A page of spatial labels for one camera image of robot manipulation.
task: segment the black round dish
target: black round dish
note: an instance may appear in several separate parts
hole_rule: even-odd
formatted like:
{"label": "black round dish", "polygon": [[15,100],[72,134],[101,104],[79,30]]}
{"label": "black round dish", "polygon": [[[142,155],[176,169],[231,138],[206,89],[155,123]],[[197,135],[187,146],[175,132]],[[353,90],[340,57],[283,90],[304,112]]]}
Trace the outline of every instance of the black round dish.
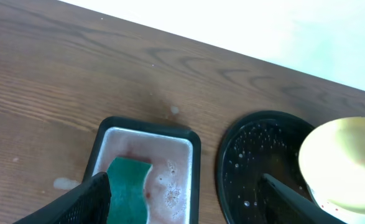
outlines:
{"label": "black round dish", "polygon": [[267,173],[312,201],[298,167],[298,151],[314,127],[291,114],[260,111],[227,131],[218,152],[216,183],[230,224],[265,223],[257,183]]}

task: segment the white wall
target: white wall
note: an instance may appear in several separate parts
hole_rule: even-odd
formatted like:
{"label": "white wall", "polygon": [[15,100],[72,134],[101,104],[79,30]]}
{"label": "white wall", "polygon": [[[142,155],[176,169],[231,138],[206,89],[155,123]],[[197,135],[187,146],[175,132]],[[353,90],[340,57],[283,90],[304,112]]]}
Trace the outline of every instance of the white wall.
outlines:
{"label": "white wall", "polygon": [[365,90],[365,0],[64,0]]}

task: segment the green sponge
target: green sponge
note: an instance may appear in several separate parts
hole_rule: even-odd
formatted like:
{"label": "green sponge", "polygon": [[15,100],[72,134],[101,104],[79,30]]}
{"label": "green sponge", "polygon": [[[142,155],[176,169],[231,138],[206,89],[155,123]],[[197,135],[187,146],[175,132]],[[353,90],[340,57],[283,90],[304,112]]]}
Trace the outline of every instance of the green sponge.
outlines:
{"label": "green sponge", "polygon": [[148,211],[144,184],[152,164],[121,157],[107,171],[112,193],[107,223],[145,224]]}

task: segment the wooden table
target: wooden table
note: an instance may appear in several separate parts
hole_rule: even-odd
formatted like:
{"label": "wooden table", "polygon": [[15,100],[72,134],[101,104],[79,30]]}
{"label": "wooden table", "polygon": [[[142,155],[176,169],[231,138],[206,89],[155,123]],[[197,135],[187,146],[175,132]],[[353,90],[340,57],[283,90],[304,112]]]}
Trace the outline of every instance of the wooden table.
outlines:
{"label": "wooden table", "polygon": [[0,223],[64,194],[57,177],[81,180],[112,115],[191,127],[202,141],[200,223],[225,223],[217,148],[258,110],[318,126],[365,116],[365,92],[63,2],[0,1]]}

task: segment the soap residue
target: soap residue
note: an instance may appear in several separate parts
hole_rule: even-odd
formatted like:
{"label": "soap residue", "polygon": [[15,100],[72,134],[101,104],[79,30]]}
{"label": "soap residue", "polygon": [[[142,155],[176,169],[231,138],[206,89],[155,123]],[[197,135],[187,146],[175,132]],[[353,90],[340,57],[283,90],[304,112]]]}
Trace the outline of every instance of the soap residue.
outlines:
{"label": "soap residue", "polygon": [[171,113],[174,115],[176,115],[180,112],[180,110],[176,106],[171,106],[170,110],[171,110]]}
{"label": "soap residue", "polygon": [[53,182],[53,187],[60,190],[71,190],[79,186],[80,182],[77,180],[70,180],[66,177],[56,178]]}

